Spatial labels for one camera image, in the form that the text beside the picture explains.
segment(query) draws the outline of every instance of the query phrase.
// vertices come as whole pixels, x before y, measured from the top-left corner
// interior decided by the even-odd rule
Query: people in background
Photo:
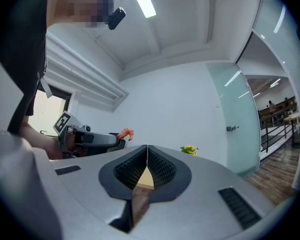
[[[285,97],[284,101],[284,107],[289,107],[289,101],[287,97]]]
[[[270,108],[270,113],[271,113],[271,114],[275,113],[276,110],[277,110],[276,105],[273,104],[273,103],[271,102],[271,100],[269,100],[269,108]],[[276,120],[277,120],[277,117],[274,116],[274,117],[272,117],[271,120],[272,120],[272,122],[273,122],[273,126],[275,126],[275,122],[276,122]]]
[[[277,106],[269,100],[269,108],[270,108],[270,113],[274,113],[277,110]]]

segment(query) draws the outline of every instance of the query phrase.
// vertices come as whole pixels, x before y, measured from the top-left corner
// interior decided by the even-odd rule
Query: door handle
[[[232,131],[234,131],[237,128],[239,128],[239,126],[235,126],[235,125],[227,126],[226,127],[226,131],[227,132],[232,132]]]

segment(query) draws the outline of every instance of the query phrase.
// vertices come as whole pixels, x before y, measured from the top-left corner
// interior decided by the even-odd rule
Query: railing
[[[291,120],[291,124],[289,121],[284,121],[284,118],[289,116],[289,112],[290,110],[294,111],[297,108],[297,104],[292,104],[290,106],[285,107],[284,109],[281,109],[280,111],[277,111],[269,116],[260,118],[260,130],[265,129],[265,134],[261,135],[261,139],[262,137],[266,136],[266,140],[261,142],[261,146],[263,144],[266,144],[266,147],[264,147],[261,151],[264,151],[266,153],[268,153],[268,149],[269,147],[271,147],[273,144],[275,144],[276,142],[278,142],[279,140],[281,140],[283,137],[286,139],[287,138],[287,134],[294,128],[294,122],[293,120]],[[291,125],[291,129],[289,129],[287,131],[287,126],[286,125]],[[269,127],[275,127],[274,129],[272,129],[271,131],[268,131]],[[277,130],[279,127],[283,126],[283,130],[279,131],[277,134],[275,135],[271,135],[271,138],[269,138],[269,134],[274,132],[275,130]],[[269,141],[271,141],[273,138],[275,138],[276,136],[278,136],[280,133],[282,133],[284,131],[284,135],[282,135],[280,138],[278,138],[275,142],[271,143],[269,145]]]

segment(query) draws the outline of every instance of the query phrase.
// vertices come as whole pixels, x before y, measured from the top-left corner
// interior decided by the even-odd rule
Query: window
[[[29,117],[29,124],[42,134],[57,136],[53,125],[63,111],[68,110],[71,94],[53,86],[49,87],[53,96],[48,99],[40,84],[35,95],[33,116]]]

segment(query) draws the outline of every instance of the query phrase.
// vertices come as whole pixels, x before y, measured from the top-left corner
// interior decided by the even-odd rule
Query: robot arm
[[[89,148],[115,147],[120,139],[111,134],[90,132],[88,125],[82,125],[69,112],[64,111],[53,126],[58,135],[58,147],[62,152],[78,153],[79,150],[85,150],[89,153]],[[68,150],[66,137],[68,134],[75,135],[74,150]]]

